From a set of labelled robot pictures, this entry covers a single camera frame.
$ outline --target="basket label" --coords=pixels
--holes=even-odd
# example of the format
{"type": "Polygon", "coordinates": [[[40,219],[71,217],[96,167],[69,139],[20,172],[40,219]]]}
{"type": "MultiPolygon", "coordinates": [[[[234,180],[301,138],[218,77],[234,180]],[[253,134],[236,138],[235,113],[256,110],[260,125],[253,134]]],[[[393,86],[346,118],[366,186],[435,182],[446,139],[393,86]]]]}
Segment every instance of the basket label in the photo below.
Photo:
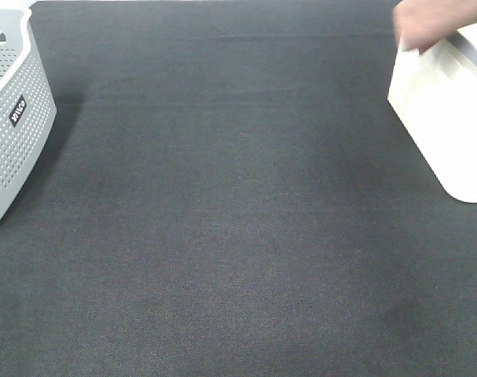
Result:
{"type": "Polygon", "coordinates": [[[11,121],[11,124],[13,124],[13,127],[17,126],[26,108],[27,108],[27,102],[24,96],[22,95],[20,96],[20,99],[18,100],[11,114],[9,114],[9,120],[11,121]]]}

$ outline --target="white box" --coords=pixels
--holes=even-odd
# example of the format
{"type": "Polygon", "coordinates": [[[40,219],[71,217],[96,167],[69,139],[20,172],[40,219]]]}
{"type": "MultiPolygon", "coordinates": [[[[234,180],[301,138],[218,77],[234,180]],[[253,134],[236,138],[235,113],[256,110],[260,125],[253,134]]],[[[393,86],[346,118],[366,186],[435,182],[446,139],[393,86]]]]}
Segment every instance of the white box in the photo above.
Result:
{"type": "Polygon", "coordinates": [[[421,56],[399,50],[388,100],[444,189],[477,203],[477,24],[421,56]]]}

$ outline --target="human hand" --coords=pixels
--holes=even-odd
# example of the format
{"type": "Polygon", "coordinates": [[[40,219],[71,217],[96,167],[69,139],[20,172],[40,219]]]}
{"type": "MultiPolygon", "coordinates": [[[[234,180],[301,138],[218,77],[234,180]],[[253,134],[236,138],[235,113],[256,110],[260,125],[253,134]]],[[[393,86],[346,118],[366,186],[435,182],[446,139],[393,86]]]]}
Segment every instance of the human hand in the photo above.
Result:
{"type": "Polygon", "coordinates": [[[395,38],[421,53],[460,27],[477,22],[477,0],[402,0],[394,8],[395,38]]]}

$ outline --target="dark gray fabric surface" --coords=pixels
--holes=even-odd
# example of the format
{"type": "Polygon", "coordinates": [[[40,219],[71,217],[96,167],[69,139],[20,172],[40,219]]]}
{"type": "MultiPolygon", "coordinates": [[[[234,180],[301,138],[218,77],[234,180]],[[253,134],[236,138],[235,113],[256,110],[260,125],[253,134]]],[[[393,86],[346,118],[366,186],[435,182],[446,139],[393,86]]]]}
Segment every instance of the dark gray fabric surface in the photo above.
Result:
{"type": "Polygon", "coordinates": [[[477,376],[477,205],[386,102],[393,5],[35,5],[0,376],[477,376]]]}

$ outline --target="gray plastic basket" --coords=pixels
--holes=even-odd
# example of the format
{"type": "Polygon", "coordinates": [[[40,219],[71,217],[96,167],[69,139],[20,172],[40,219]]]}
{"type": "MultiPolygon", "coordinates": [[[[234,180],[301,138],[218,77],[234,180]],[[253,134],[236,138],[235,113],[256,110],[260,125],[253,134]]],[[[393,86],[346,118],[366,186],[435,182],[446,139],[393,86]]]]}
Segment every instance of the gray plastic basket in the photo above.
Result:
{"type": "Polygon", "coordinates": [[[31,10],[0,9],[0,219],[35,165],[55,119],[29,24],[31,10]]]}

